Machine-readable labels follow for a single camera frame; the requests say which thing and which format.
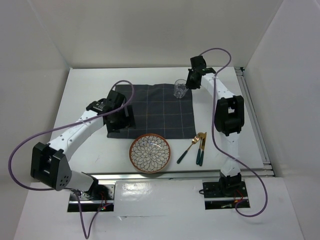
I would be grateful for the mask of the clear drinking glass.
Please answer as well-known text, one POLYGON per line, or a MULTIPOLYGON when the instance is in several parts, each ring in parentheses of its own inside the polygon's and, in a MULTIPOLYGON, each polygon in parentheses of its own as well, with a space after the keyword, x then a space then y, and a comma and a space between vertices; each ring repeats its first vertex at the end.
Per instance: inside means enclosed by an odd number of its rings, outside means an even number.
POLYGON ((177 79, 175 81, 173 95, 177 99, 182 99, 187 93, 188 89, 186 83, 187 81, 185 79, 177 79))

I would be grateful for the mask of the dark grey checked cloth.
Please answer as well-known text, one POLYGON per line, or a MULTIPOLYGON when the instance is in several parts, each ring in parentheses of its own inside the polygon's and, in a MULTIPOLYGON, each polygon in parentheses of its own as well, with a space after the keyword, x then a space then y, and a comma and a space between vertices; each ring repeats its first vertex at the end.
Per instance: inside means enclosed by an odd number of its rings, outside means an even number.
POLYGON ((196 135, 192 91, 180 99, 174 84, 135 84, 131 102, 135 128, 108 133, 110 139, 136 139, 156 134, 165 139, 192 139, 196 135))

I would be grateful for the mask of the floral patterned plate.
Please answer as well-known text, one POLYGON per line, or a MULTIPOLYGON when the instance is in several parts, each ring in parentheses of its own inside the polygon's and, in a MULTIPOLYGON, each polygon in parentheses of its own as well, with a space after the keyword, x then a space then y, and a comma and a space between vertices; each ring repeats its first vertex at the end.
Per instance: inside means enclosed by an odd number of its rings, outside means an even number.
POLYGON ((166 168, 171 158, 171 148, 158 134, 144 134, 136 138, 129 148, 133 167, 145 174, 154 174, 166 168))

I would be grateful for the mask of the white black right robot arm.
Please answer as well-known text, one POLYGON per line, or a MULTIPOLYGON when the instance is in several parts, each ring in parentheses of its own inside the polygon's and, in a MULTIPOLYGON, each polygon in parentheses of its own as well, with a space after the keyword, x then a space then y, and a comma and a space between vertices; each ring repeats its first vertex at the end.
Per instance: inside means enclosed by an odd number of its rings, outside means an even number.
POLYGON ((212 117, 214 132, 219 133, 221 146, 218 150, 226 156, 219 172, 218 187, 224 197, 233 197, 242 184, 239 164, 238 140, 245 123, 244 98, 232 93, 215 76, 216 71, 207 67, 203 56, 190 59, 186 87, 190 90, 204 87, 214 98, 214 116, 212 117))

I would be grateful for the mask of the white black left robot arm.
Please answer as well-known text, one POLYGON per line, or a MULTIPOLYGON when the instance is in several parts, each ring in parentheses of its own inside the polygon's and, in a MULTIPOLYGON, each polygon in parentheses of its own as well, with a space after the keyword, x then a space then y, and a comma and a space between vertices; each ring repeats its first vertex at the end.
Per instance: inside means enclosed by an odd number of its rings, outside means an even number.
POLYGON ((133 107, 124 94, 111 90, 106 98, 90 103, 76 124, 48 143, 32 149, 30 175, 48 187, 80 192, 86 199, 102 199, 109 190, 97 178, 71 170, 69 161, 77 149, 96 131, 108 133, 135 126, 133 107))

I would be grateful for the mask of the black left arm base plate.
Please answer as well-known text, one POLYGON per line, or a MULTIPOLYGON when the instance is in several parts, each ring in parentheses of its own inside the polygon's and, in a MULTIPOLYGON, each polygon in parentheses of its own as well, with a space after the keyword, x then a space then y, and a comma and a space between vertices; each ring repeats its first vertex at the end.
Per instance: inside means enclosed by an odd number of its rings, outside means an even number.
POLYGON ((102 181, 99 183, 104 186, 104 189, 100 190, 94 196, 89 195, 86 192, 81 191, 78 195, 81 209, 85 213, 94 213, 99 208, 102 212, 114 211, 114 198, 116 191, 115 181, 102 181))

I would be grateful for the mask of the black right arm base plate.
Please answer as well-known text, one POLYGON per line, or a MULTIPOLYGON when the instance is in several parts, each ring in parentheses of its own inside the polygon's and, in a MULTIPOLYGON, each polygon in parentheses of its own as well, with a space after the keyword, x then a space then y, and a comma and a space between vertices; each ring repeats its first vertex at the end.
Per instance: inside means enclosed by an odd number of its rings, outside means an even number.
POLYGON ((203 182, 202 189, 198 191, 204 197, 206 210, 234 209, 239 203, 238 208, 250 208, 247 187, 244 181, 235 188, 225 189, 218 182, 203 182))

